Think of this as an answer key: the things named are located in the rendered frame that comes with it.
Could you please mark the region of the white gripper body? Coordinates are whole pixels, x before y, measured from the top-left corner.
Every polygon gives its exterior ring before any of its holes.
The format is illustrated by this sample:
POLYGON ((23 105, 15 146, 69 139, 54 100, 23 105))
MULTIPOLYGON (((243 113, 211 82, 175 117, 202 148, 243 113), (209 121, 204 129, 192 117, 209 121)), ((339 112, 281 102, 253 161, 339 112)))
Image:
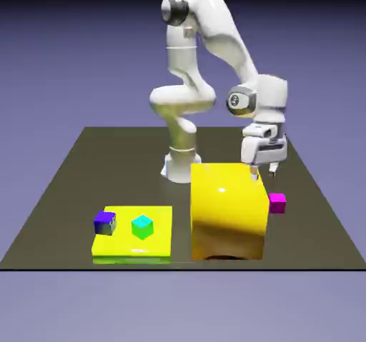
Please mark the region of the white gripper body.
POLYGON ((284 161, 287 158, 287 138, 270 139, 246 136, 242 139, 241 162, 259 166, 284 161))

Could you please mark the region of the small magenta cube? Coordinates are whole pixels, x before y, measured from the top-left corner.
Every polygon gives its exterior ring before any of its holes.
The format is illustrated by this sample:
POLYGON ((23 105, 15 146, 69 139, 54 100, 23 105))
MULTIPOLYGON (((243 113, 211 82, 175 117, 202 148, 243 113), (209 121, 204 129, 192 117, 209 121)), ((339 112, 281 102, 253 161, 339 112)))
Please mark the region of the small magenta cube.
POLYGON ((269 193, 269 212, 272 214, 285 213, 287 199, 283 193, 269 193))

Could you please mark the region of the small blue cube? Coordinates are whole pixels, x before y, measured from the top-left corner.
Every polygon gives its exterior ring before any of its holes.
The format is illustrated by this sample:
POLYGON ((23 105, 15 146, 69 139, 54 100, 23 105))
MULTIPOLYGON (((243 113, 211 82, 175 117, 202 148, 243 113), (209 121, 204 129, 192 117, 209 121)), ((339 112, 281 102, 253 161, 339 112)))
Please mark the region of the small blue cube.
POLYGON ((111 236, 117 226, 116 214, 111 211, 99 211, 94 218, 94 232, 111 236))

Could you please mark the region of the large orange-yellow box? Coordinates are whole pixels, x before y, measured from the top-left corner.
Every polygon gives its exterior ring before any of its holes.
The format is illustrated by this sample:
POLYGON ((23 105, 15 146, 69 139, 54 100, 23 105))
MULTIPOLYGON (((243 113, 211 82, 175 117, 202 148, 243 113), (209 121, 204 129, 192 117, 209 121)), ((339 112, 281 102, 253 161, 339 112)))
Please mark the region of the large orange-yellow box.
POLYGON ((267 231, 269 199, 248 165, 191 166, 192 258, 229 256, 260 260, 267 231))

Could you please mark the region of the large flat yellow box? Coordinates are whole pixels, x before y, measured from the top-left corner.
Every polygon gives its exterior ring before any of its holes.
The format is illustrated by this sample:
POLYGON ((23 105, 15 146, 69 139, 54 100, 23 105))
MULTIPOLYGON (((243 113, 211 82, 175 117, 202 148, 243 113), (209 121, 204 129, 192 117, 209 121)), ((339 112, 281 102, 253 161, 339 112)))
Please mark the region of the large flat yellow box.
POLYGON ((116 214, 111 236, 94 233, 91 246, 95 264, 169 263, 172 243, 171 206, 106 206, 101 211, 116 214), (145 215, 154 222, 154 233, 144 240, 132 234, 132 221, 145 215))

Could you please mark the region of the small cyan-green cube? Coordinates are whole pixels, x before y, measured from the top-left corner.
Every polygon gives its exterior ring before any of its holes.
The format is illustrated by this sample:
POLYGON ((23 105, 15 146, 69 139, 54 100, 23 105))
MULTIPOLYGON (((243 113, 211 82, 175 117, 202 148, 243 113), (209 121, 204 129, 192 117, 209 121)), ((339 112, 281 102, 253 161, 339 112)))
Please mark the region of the small cyan-green cube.
POLYGON ((144 240, 154 233, 154 222, 145 215, 141 215, 132 221, 132 234, 140 240, 144 240))

